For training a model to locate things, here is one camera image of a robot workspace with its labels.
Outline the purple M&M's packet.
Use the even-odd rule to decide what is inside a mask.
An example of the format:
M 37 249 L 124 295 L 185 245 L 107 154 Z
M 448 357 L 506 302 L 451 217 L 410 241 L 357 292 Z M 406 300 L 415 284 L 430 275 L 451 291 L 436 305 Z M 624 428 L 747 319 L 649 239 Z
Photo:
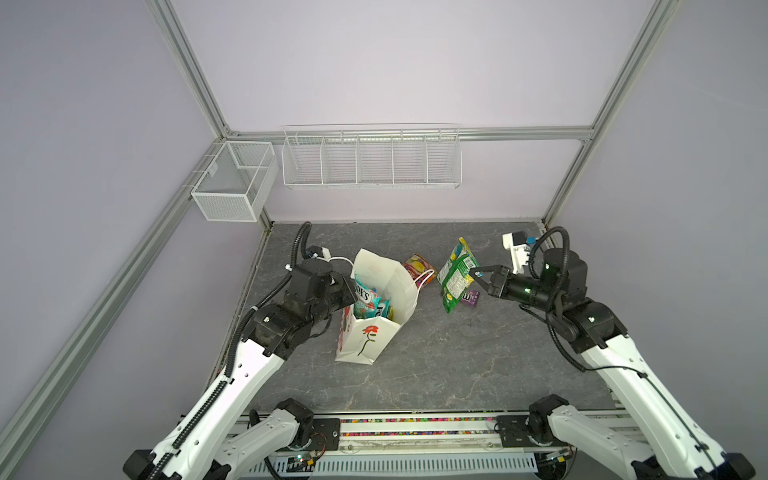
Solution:
M 468 289 L 463 293 L 460 301 L 463 304 L 466 304 L 468 306 L 476 307 L 478 305 L 479 298 L 480 298 L 479 291 Z

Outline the green candy bag back side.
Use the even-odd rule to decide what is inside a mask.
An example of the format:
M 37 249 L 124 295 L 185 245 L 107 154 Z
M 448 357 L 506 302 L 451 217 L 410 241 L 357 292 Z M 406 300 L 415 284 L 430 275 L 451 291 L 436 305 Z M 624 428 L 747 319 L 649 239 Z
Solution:
M 451 313 L 474 282 L 470 270 L 478 263 L 467 241 L 460 237 L 449 259 L 438 273 L 444 310 Z

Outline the teal Fox's mint bag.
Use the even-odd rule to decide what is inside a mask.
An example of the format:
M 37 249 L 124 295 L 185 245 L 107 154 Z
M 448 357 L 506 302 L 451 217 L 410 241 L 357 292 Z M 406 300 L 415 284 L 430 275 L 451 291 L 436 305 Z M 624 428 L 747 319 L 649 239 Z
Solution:
M 355 280 L 355 295 L 356 300 L 353 307 L 355 317 L 360 319 L 376 317 L 377 305 L 382 300 L 381 295 L 360 280 Z

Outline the white floral paper bag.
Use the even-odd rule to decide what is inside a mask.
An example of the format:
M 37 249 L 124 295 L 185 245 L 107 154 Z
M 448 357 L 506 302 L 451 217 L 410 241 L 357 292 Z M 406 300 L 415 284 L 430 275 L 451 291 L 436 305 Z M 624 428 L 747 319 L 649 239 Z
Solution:
M 425 261 L 403 264 L 359 250 L 351 273 L 355 300 L 342 310 L 335 360 L 373 364 L 411 319 L 421 289 L 434 276 Z

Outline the blue snack bar packet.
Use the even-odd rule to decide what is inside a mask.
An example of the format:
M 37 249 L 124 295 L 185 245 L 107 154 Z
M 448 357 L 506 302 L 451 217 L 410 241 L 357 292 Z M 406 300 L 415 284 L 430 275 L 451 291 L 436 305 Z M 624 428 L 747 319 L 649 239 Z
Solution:
M 391 319 L 393 315 L 393 309 L 390 300 L 381 300 L 377 305 L 376 315 L 386 319 Z

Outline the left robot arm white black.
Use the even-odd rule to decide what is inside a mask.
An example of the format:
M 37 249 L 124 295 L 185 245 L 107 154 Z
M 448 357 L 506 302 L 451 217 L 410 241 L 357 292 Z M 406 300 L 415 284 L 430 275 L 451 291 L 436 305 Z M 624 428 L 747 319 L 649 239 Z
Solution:
M 299 227 L 286 275 L 242 316 L 222 369 L 190 412 L 155 447 L 125 461 L 128 478 L 238 479 L 280 449 L 309 444 L 314 414 L 294 399 L 247 431 L 230 432 L 265 383 L 316 337 L 314 327 L 355 301 L 351 278 L 308 246 L 311 229 Z

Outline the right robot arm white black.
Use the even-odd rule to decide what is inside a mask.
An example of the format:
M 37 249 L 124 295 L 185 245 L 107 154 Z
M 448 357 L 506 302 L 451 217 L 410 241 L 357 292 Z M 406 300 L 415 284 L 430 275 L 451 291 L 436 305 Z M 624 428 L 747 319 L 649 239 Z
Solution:
M 633 440 L 590 418 L 563 397 L 532 403 L 526 426 L 538 446 L 563 442 L 623 479 L 753 479 L 741 453 L 728 452 L 685 411 L 640 354 L 625 325 L 588 297 L 588 265 L 572 250 L 568 231 L 553 227 L 531 247 L 506 240 L 513 265 L 476 266 L 473 280 L 490 296 L 513 301 L 543 322 L 564 359 L 596 373 L 644 436 Z

